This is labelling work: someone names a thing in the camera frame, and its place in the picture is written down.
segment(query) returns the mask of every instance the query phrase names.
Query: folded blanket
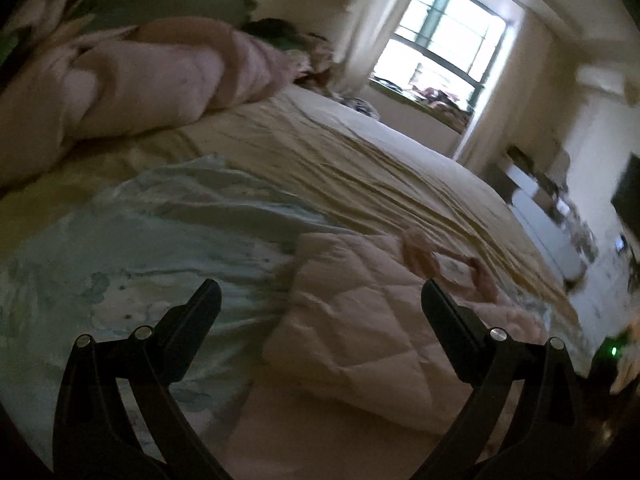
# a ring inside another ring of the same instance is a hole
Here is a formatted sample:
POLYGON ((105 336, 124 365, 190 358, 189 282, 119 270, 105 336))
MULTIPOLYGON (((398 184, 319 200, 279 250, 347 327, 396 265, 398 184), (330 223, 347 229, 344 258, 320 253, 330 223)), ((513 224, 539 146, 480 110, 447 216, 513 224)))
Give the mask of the folded blanket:
MULTIPOLYGON (((422 312, 425 279, 436 278, 487 326, 500 326, 524 342, 546 341, 542 322, 513 304, 482 262, 441 250, 419 232, 406 232, 401 239, 302 235, 296 256, 300 268, 290 311, 262 353, 281 385, 259 383, 249 397, 224 454, 235 478, 250 478, 260 465, 277 471, 273 478, 279 479, 360 478, 355 464, 381 453, 377 472, 362 478, 408 478, 407 464, 394 463, 398 452, 415 471, 471 393, 422 312), (277 390, 290 401, 274 403, 277 390), (346 414, 335 415, 336 400, 346 414), (292 420, 287 404, 296 406, 303 422, 292 420), (258 408, 267 405, 261 415, 258 408), (300 435, 305 426, 308 436, 300 435), (397 434, 403 447, 420 445, 401 452, 383 433, 389 428, 395 428, 389 434, 397 434), (362 442, 330 446, 328 434, 366 437, 370 447, 362 442), (324 474, 305 466, 331 462, 339 463, 340 471, 324 474)), ((492 449, 514 405, 512 397, 490 441, 492 449)))
POLYGON ((184 126, 291 82, 287 56, 209 18, 164 18, 52 48, 0 95, 0 187, 55 165, 79 139, 184 126))

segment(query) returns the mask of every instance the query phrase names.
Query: window frame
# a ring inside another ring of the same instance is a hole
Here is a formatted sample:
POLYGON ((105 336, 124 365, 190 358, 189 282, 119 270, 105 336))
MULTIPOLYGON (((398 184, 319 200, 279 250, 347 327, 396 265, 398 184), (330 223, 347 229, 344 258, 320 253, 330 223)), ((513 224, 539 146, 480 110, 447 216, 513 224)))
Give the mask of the window frame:
MULTIPOLYGON (((433 35, 436 32, 436 30, 438 28, 438 25, 440 24, 440 20, 445 15, 444 11, 446 10, 446 6, 444 7, 443 10, 438 10, 436 8, 436 2, 437 1, 438 0, 434 0, 434 3, 430 5, 431 8, 428 11, 427 17, 426 17, 424 23, 422 24, 422 27, 420 28, 420 31, 417 33, 418 38, 422 38, 424 40, 428 40, 429 43, 433 39, 433 35), (439 12, 440 16, 438 17, 438 19, 435 22, 433 22, 433 20, 432 20, 431 23, 430 23, 430 15, 431 15, 433 9, 436 9, 436 12, 439 12), (430 31, 428 36, 422 35, 422 32, 425 30, 425 28, 430 28, 431 29, 431 31, 430 31)), ((480 78, 480 81, 476 81, 475 79, 473 79, 467 72, 464 72, 461 68, 458 68, 452 62, 447 61, 446 59, 444 59, 443 57, 439 56, 438 54, 434 54, 426 46, 424 46, 423 44, 418 43, 417 40, 416 41, 411 41, 411 40, 408 40, 407 38, 405 38, 403 36, 400 36, 397 33, 397 29, 396 29, 396 32, 394 32, 393 35, 391 36, 390 40, 399 41, 400 43, 405 44, 406 46, 411 47, 414 50, 417 50, 424 57, 427 57, 427 58, 431 59, 432 61, 434 61, 437 64, 439 64, 441 67, 445 68, 446 70, 449 70, 451 73, 453 73, 454 75, 458 76, 460 79, 462 79, 466 83, 469 83, 474 88, 474 92, 471 94, 471 97, 468 100, 468 108, 469 108, 469 111, 473 111, 476 108, 476 105, 478 104, 478 98, 480 97, 480 94, 484 90, 484 86, 486 85, 487 79, 489 77, 489 74, 491 73, 492 67, 494 66, 495 60, 497 59, 498 54, 500 53, 500 49, 502 47, 502 43, 504 42, 504 38, 506 36, 507 30, 508 30, 509 26, 511 25, 511 23, 508 22, 508 20, 505 20, 500 15, 498 15, 497 12, 491 10, 485 4, 479 2, 478 0, 469 0, 469 1, 472 2, 473 4, 475 4, 476 6, 480 7, 482 10, 485 10, 486 12, 491 14, 492 16, 497 16, 498 18, 503 20, 504 23, 505 23, 505 27, 504 27, 504 30, 502 32, 502 35, 500 36, 500 40, 498 40, 498 43, 495 46, 494 53, 492 54, 491 59, 489 60, 489 64, 487 65, 486 69, 484 70, 484 73, 482 74, 482 77, 480 78)))

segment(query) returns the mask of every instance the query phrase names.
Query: window sill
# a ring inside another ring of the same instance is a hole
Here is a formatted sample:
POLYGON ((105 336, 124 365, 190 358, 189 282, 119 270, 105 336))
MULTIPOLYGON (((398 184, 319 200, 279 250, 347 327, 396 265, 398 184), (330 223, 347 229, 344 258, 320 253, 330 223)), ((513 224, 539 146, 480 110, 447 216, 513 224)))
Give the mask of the window sill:
POLYGON ((454 130, 456 133, 458 134, 463 134, 466 130, 465 128, 460 128, 460 126, 456 125, 456 124, 452 124, 451 121, 447 121, 446 118, 443 118, 442 115, 440 113, 438 113, 435 110, 432 110, 431 108, 424 106, 423 104, 420 104, 418 101, 415 101, 414 99, 408 97, 407 95, 400 93, 396 90, 393 90, 391 88, 388 88, 380 83, 378 83, 377 81, 373 81, 373 79, 369 79, 369 86, 371 88, 373 88, 376 92, 381 93, 382 95, 385 95, 386 97, 389 97, 390 99, 393 99, 393 101, 396 101, 398 103, 404 104, 404 105, 408 105, 411 108, 415 108, 416 110, 427 114, 428 116, 433 117, 434 119, 436 119, 438 122, 441 122, 442 124, 444 124, 445 126, 448 126, 449 128, 451 128, 452 130, 454 130))

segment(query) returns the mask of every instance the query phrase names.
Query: curtain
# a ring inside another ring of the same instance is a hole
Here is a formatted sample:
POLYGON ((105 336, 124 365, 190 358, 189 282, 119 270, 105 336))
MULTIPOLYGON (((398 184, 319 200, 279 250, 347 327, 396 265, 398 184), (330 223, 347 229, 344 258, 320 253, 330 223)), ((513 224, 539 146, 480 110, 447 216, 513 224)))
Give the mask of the curtain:
POLYGON ((530 10, 503 43, 491 80, 453 159, 481 175, 510 142, 536 97, 553 35, 530 10))
POLYGON ((351 0, 344 32, 336 44, 335 91, 353 94, 366 84, 410 1, 351 0))

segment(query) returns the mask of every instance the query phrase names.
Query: rolled pink comforter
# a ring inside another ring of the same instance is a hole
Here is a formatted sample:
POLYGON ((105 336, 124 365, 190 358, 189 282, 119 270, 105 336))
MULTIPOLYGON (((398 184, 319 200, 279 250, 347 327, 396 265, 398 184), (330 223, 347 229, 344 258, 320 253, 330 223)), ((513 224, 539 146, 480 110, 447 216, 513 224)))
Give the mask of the rolled pink comforter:
POLYGON ((209 18, 163 18, 41 54, 0 94, 0 187, 47 171, 79 139, 193 123, 292 82, 287 56, 209 18))

